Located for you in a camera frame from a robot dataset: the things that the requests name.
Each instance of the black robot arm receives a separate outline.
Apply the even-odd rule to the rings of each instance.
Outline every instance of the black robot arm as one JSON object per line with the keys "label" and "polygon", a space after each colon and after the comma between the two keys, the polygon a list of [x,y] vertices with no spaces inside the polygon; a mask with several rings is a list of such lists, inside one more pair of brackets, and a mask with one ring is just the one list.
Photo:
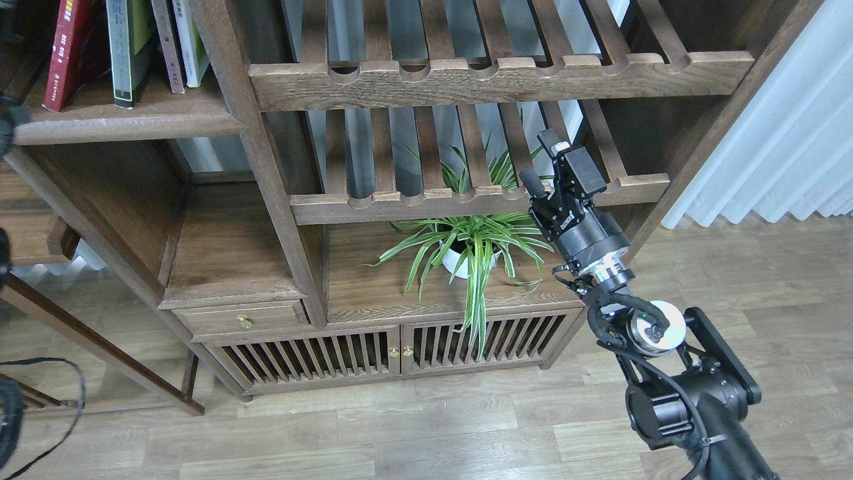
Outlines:
{"label": "black robot arm", "polygon": [[[547,192],[532,170],[522,172],[529,212],[565,261],[554,276],[586,303],[599,345],[616,355],[632,428],[652,450],[683,448],[693,463],[685,479],[777,480],[740,426],[747,407],[761,401],[749,372],[698,308],[682,314],[665,301],[632,295],[635,276],[621,261],[630,242],[593,204],[606,189],[595,163],[554,131],[538,137],[554,165],[554,188]],[[557,275],[565,271],[574,279]],[[701,348],[685,341],[688,329]],[[671,377],[649,361],[666,354],[677,354],[684,372]]]}

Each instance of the brass knob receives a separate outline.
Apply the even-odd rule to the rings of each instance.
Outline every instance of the brass knob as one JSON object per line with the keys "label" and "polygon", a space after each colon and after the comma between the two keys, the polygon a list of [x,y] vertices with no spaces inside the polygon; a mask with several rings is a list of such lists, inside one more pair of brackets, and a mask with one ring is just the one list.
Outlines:
{"label": "brass knob", "polygon": [[245,328],[246,330],[252,328],[252,321],[246,315],[237,315],[237,319],[240,321],[241,327]]}

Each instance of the spider plant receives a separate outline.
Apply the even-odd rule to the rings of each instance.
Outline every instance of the spider plant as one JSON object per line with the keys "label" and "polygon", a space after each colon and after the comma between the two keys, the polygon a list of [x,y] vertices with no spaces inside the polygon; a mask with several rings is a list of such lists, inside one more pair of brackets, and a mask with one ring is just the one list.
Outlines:
{"label": "spider plant", "polygon": [[[490,140],[491,135],[489,135],[486,141],[486,151],[488,151]],[[451,148],[461,160],[463,168],[460,172],[457,172],[442,164],[444,182],[454,192],[463,193],[467,189],[467,158],[461,149],[457,147]],[[412,155],[418,156],[411,148],[409,148],[409,151]],[[535,158],[540,151],[541,148],[534,150],[531,156]],[[493,184],[499,184],[507,190],[518,188],[508,150],[491,159],[489,162],[489,174]],[[524,292],[524,294],[528,294],[542,281],[543,259],[536,252],[536,248],[554,251],[547,243],[539,240],[540,232],[534,226],[527,212],[446,217],[392,223],[402,231],[413,231],[414,233],[402,242],[386,250],[380,255],[379,261],[370,266],[379,266],[403,250],[417,247],[415,259],[412,261],[412,267],[409,269],[409,279],[406,283],[405,292],[408,293],[414,285],[415,279],[419,278],[419,300],[423,297],[423,288],[430,270],[442,264],[444,256],[447,255],[451,248],[454,248],[455,245],[460,246],[459,249],[461,251],[458,253],[461,255],[450,274],[450,281],[453,281],[453,278],[456,277],[456,274],[467,260],[468,280],[465,317],[459,332],[471,329],[469,348],[475,340],[479,340],[478,357],[483,356],[483,352],[485,351],[485,290],[492,268],[492,255],[495,252],[502,254],[504,270],[510,278],[515,278],[515,266],[512,256],[513,249],[510,246],[521,250],[522,253],[530,256],[536,262],[537,269],[539,270],[539,279],[531,282],[517,283],[522,286],[531,286],[530,290]]]}

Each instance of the slatted cabinet door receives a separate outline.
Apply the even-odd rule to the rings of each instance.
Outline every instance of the slatted cabinet door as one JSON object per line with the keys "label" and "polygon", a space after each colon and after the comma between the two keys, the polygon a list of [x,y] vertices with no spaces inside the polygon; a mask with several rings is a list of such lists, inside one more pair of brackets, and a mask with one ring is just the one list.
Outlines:
{"label": "slatted cabinet door", "polygon": [[373,382],[400,374],[400,327],[207,344],[246,395]]}
{"label": "slatted cabinet door", "polygon": [[562,312],[504,315],[489,318],[485,351],[469,343],[461,321],[402,325],[403,375],[440,375],[460,370],[487,370],[510,364],[550,365],[577,328],[579,308]]}

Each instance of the book spine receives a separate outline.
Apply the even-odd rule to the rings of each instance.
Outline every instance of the book spine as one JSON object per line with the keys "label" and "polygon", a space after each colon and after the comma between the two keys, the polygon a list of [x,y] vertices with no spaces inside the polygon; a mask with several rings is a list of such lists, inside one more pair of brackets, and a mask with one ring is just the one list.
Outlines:
{"label": "book spine", "polygon": [[59,15],[56,18],[56,33],[54,34],[53,53],[50,55],[47,91],[44,93],[44,106],[48,110],[59,112],[65,106],[73,85],[72,64],[77,52],[75,36],[85,35],[80,29],[89,15],[91,2],[86,0],[65,0],[60,2]]}
{"label": "book spine", "polygon": [[189,13],[189,6],[184,0],[172,0],[172,6],[175,8],[175,24],[181,44],[183,68],[187,74],[187,87],[195,88],[201,85],[201,82],[197,70],[198,66],[195,63],[193,17]]}
{"label": "book spine", "polygon": [[131,0],[107,0],[109,49],[113,63],[113,99],[122,108],[133,108],[131,63]]}
{"label": "book spine", "polygon": [[165,70],[169,75],[172,93],[183,93],[183,70],[181,56],[177,52],[177,33],[170,0],[151,0],[154,18],[157,20],[157,32],[160,35],[160,47],[163,49]]}

